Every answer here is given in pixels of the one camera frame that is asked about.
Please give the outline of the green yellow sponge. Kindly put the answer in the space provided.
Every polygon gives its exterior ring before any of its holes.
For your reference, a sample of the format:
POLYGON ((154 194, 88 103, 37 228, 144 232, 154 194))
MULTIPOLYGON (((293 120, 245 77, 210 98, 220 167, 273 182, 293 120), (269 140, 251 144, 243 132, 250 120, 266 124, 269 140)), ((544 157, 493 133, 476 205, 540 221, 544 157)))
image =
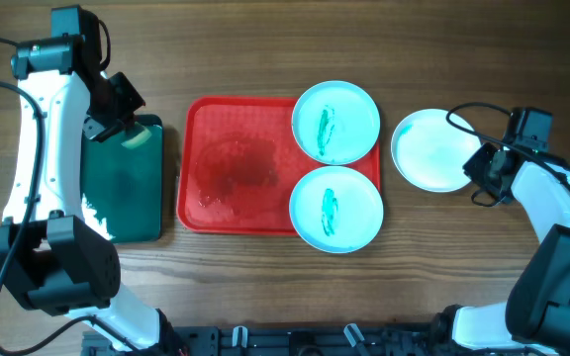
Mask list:
POLYGON ((123 131, 121 146, 135 149, 144 144, 151 137, 150 130, 140 123, 135 123, 123 131))

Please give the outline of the white plate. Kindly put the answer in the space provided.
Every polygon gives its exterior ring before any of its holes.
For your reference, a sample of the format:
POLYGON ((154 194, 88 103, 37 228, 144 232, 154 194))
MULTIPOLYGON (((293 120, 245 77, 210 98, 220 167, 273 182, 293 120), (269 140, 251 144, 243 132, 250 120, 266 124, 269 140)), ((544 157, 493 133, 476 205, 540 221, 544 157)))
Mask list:
POLYGON ((434 193, 457 191, 470 183, 463 165, 481 147, 473 128, 442 109, 423 109, 396 126, 390 143, 392 160, 412 185, 434 193))

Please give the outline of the light blue plate bottom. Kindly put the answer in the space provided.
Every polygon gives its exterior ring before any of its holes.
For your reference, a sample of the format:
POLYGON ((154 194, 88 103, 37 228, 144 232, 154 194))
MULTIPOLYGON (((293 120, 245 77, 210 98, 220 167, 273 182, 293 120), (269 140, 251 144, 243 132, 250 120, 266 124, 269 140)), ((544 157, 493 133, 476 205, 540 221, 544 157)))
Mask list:
POLYGON ((289 216, 306 243, 326 253, 345 254, 375 238, 384 219, 384 205, 378 189, 362 173, 345 166, 325 166, 295 185, 289 216))

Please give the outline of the light blue plate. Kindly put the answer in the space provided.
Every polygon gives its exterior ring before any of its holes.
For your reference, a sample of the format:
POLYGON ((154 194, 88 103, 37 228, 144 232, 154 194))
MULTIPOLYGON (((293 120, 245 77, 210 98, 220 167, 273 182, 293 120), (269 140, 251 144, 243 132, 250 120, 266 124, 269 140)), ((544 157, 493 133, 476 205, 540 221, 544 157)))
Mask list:
POLYGON ((345 166, 325 166, 295 185, 289 216, 306 243, 326 253, 345 254, 375 238, 384 219, 384 205, 378 189, 362 173, 345 166))
POLYGON ((312 86, 298 98, 291 128, 309 157, 327 165, 346 165, 371 151, 381 118, 366 91, 350 82, 331 80, 312 86))

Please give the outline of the light blue plate top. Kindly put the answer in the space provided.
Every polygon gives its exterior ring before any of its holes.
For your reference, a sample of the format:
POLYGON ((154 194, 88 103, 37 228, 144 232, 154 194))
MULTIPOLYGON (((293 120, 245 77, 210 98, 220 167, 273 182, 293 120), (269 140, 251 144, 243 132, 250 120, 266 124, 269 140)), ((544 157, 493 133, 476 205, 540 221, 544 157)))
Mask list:
POLYGON ((371 151, 381 118, 366 91, 350 82, 331 80, 312 86, 298 98, 291 128, 309 157, 327 165, 346 165, 371 151))

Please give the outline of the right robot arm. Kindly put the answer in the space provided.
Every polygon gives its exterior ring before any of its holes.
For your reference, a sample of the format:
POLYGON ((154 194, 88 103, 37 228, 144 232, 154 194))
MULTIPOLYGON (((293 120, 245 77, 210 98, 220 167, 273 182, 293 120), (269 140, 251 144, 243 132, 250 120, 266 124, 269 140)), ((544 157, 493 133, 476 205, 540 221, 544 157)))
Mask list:
POLYGON ((570 165, 548 151, 550 113, 504 113, 503 137, 481 134, 484 143, 463 172, 494 206, 518 201, 539 246, 505 302, 446 308, 430 325, 428 347, 458 355, 570 355, 570 165))

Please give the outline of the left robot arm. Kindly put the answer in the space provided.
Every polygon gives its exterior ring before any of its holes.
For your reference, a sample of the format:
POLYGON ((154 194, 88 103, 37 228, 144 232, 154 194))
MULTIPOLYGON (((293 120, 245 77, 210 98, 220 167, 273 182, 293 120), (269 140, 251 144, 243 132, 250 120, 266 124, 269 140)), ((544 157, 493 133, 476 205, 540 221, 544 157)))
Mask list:
POLYGON ((122 283, 114 243, 83 215, 84 142, 118 137, 136 149, 160 126, 142 113, 143 98, 123 73, 106 74, 110 60, 105 23, 77 5, 52 10, 48 38, 16 44, 10 90, 20 98, 21 127, 0 223, 0 296, 91 326, 86 354, 183 355, 181 336, 122 283))

